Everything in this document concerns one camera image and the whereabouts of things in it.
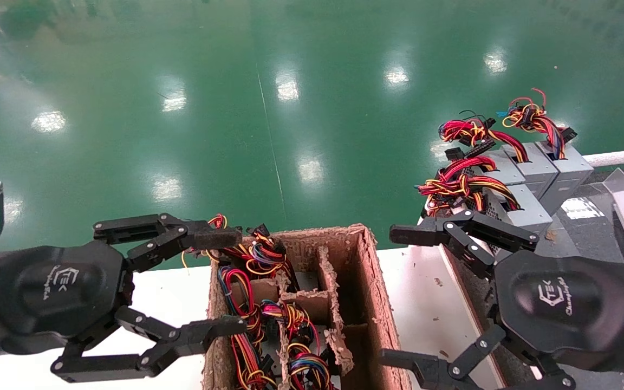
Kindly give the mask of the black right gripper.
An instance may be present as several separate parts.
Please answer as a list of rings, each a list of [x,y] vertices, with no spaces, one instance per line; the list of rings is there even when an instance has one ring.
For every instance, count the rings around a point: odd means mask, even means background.
[[[530,252],[538,234],[470,210],[428,216],[418,225],[391,225],[389,240],[444,246],[475,276],[493,277],[495,283],[502,327],[492,325],[453,362],[380,350],[381,365],[411,371],[419,388],[478,389],[471,371],[498,346],[511,349],[513,340],[532,356],[542,377],[510,389],[574,389],[574,378],[555,361],[587,371],[624,373],[624,265],[579,256],[543,257]],[[515,253],[496,264],[480,242]]]

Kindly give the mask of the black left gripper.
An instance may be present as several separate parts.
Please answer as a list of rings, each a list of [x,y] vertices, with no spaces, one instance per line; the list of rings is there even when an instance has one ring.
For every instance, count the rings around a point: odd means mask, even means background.
[[[188,249],[234,247],[242,239],[238,228],[149,214],[97,222],[93,238],[82,246],[0,252],[0,355],[64,347],[50,372],[65,382],[142,379],[159,375],[179,358],[206,354],[219,337],[246,332],[240,317],[176,328],[128,307],[134,284],[125,261],[131,271],[148,271]],[[139,245],[126,259],[111,247],[130,242]],[[83,355],[119,328],[154,346],[141,354]]]

